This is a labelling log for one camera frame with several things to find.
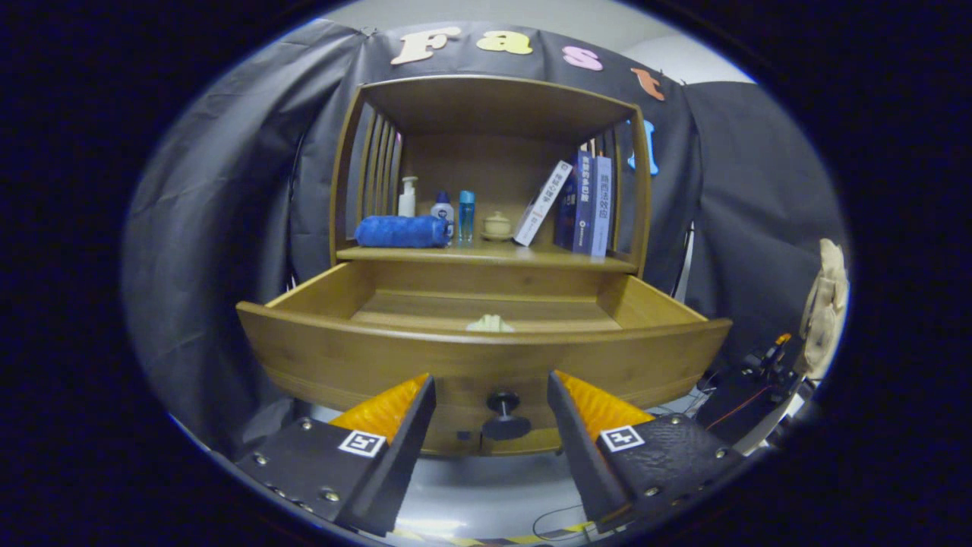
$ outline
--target small bottle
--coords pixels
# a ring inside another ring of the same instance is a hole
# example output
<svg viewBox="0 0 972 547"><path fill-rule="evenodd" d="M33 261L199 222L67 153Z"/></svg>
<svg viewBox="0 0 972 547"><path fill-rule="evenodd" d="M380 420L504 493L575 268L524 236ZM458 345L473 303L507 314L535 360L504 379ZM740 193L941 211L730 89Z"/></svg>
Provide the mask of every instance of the small bottle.
<svg viewBox="0 0 972 547"><path fill-rule="evenodd" d="M472 243L475 215L476 194L463 190L459 193L459 243Z"/></svg>
<svg viewBox="0 0 972 547"><path fill-rule="evenodd" d="M417 176L406 176L401 179L405 188L399 196L399 216L415 216L415 182Z"/></svg>
<svg viewBox="0 0 972 547"><path fill-rule="evenodd" d="M449 236L449 242L452 242L453 226L456 224L456 210L452 208L452 204L449 203L449 193L444 190L438 193L435 198L435 205L432 206L432 216L437 218L443 218L447 223L446 234Z"/></svg>

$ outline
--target drawer front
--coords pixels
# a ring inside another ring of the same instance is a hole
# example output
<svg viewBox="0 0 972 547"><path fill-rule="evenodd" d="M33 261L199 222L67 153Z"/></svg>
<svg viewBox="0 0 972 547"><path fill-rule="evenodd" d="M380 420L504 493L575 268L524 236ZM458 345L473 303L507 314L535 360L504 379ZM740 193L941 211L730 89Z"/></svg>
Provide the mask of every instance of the drawer front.
<svg viewBox="0 0 972 547"><path fill-rule="evenodd" d="M557 448L556 436L544 431L556 427L546 405L552 369L642 408L677 398L701 377L731 325L720 319L590 333L486 334L381 327L248 303L238 312L268 376L309 402L347 410L397 383L432 374L438 406L425 450L441 454ZM498 389L520 395L514 414L529 418L535 432L480 447L479 429L494 416L486 397ZM469 438L461 440L459 432Z"/></svg>

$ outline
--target white book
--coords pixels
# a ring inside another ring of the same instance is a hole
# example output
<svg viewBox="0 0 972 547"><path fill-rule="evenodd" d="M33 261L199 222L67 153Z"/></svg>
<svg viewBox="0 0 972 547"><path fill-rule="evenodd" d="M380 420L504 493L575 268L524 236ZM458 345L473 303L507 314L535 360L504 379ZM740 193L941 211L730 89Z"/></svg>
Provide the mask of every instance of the white book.
<svg viewBox="0 0 972 547"><path fill-rule="evenodd" d="M603 257L608 254L608 235L611 217L611 160L597 157L597 189L594 194L594 231L591 241L591 256Z"/></svg>
<svg viewBox="0 0 972 547"><path fill-rule="evenodd" d="M567 180L572 169L573 167L567 162L560 161L557 163L557 166L553 168L553 172L547 178L546 184L540 189L540 193L530 201L527 209L523 211L523 216L516 225L514 241L521 245L529 245L534 240L540 224L557 199L557 195L560 194L560 189L564 187L564 181Z"/></svg>

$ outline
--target letter a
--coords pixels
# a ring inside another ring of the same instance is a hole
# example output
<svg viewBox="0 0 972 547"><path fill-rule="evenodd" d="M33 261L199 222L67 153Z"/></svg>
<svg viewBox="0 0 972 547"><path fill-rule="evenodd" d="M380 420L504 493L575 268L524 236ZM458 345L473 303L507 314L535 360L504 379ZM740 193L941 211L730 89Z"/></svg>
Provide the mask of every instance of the letter a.
<svg viewBox="0 0 972 547"><path fill-rule="evenodd" d="M510 52L526 55L533 52L530 48L530 38L526 34L512 30L491 30L484 32L485 38L476 42L476 47L487 52Z"/></svg>

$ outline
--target wooden cabinet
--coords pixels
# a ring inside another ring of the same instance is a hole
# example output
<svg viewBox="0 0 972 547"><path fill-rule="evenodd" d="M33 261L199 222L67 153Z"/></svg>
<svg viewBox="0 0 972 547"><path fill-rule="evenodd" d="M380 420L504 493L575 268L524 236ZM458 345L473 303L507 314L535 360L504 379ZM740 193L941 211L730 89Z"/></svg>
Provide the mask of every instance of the wooden cabinet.
<svg viewBox="0 0 972 547"><path fill-rule="evenodd" d="M435 76L361 86L331 181L335 266L265 306L237 306L258 360L285 391L336 410L429 372L438 407L424 450L449 455L557 448L545 393L554 368L643 408L687 393L731 323L706 320L639 279L650 214L644 133L631 131L641 127L636 105L545 82ZM634 176L620 176L629 167L619 131L631 131ZM530 247L478 240L384 249L353 240L365 216L395 214L405 175L419 177L417 214L428 214L439 190L453 201L472 190L477 232L496 210L515 222L553 165L583 144L616 166L619 206L605 258L553 245L553 214ZM622 195L634 200L632 218ZM628 241L622 223L635 227ZM465 330L485 313L516 332ZM534 431L480 439L494 415L486 397L497 389L520 395L516 414Z"/></svg>

